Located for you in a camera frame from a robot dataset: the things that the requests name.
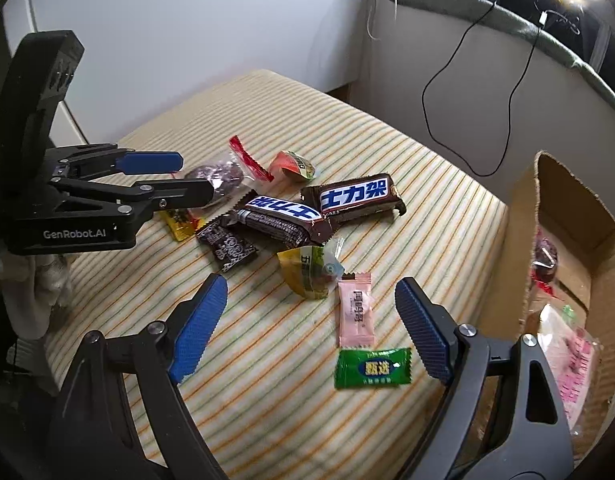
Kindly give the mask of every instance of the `brown chocolate wrapper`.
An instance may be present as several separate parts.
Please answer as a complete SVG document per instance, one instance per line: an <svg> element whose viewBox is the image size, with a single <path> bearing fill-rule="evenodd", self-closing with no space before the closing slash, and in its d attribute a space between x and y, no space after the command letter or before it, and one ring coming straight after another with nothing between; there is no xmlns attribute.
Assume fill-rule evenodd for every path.
<svg viewBox="0 0 615 480"><path fill-rule="evenodd" d="M341 222L390 209L398 209L400 215L407 211L389 173L304 187L301 198L324 218Z"/></svg>
<svg viewBox="0 0 615 480"><path fill-rule="evenodd" d="M229 227L221 225L220 218L199 229L196 238L212 247L214 257L221 265L221 272L226 272L235 265L246 263L256 257L256 248Z"/></svg>
<svg viewBox="0 0 615 480"><path fill-rule="evenodd" d="M309 206L253 193L248 193L222 223L235 221L280 240L290 249L323 245L338 229L336 222Z"/></svg>

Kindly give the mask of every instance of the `white wall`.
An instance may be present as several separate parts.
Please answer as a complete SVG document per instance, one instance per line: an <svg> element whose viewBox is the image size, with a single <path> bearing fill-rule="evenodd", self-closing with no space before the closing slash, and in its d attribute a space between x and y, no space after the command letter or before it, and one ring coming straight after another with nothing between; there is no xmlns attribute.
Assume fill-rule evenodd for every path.
<svg viewBox="0 0 615 480"><path fill-rule="evenodd" d="M469 23L380 0L353 104L443 155L465 164L428 135L421 93L456 48ZM426 93L435 137L461 153L479 173L494 170L507 135L508 97L523 72L530 45L476 26L454 61ZM502 199L538 150L546 150L594 190L615 216L615 111L576 72L536 50L511 106L511 140L501 169L477 178Z"/></svg>
<svg viewBox="0 0 615 480"><path fill-rule="evenodd" d="M24 4L4 9L12 49L34 21L38 30L73 29L86 48L66 102L89 142L118 140L255 68L322 91L358 74L364 0L31 0L32 12Z"/></svg>

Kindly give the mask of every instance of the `screw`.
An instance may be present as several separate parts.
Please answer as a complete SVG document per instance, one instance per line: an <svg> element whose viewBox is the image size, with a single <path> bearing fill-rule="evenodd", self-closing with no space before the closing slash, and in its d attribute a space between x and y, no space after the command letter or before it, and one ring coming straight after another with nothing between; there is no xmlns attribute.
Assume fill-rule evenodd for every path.
<svg viewBox="0 0 615 480"><path fill-rule="evenodd" d="M148 332L152 335L158 335L165 331L166 324L163 321L153 321L148 325Z"/></svg>
<svg viewBox="0 0 615 480"><path fill-rule="evenodd" d="M459 325L459 332L462 333L465 337L472 337L476 335L476 328L472 325L468 325L463 323Z"/></svg>
<svg viewBox="0 0 615 480"><path fill-rule="evenodd" d="M100 334L96 330L92 330L86 334L86 336L83 338L83 341L85 341L86 343L96 343L97 341L99 341L99 336Z"/></svg>
<svg viewBox="0 0 615 480"><path fill-rule="evenodd" d="M527 346L536 346L537 345L537 338L535 338L532 334L523 334L523 337L521 339L523 339L523 342Z"/></svg>

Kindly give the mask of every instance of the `cardboard box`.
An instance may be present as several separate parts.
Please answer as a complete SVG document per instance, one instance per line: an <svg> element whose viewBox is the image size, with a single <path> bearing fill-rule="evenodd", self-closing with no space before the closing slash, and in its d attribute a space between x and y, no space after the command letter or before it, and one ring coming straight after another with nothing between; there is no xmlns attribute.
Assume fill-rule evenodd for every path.
<svg viewBox="0 0 615 480"><path fill-rule="evenodd" d="M559 264L565 269L559 280L586 305L585 328L603 346L580 420L582 432L573 441L574 454L581 457L594 442L615 390L615 220L547 153L537 153L513 189L503 248L477 326L487 336L507 340L526 332L539 222L558 240Z"/></svg>

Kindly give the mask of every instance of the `green candy wrapper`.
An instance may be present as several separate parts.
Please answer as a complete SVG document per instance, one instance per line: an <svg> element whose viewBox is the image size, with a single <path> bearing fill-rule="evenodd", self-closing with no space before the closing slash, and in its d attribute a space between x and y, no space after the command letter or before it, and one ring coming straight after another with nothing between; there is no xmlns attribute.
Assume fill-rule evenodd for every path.
<svg viewBox="0 0 615 480"><path fill-rule="evenodd" d="M341 350L334 375L335 388L409 384L411 348Z"/></svg>

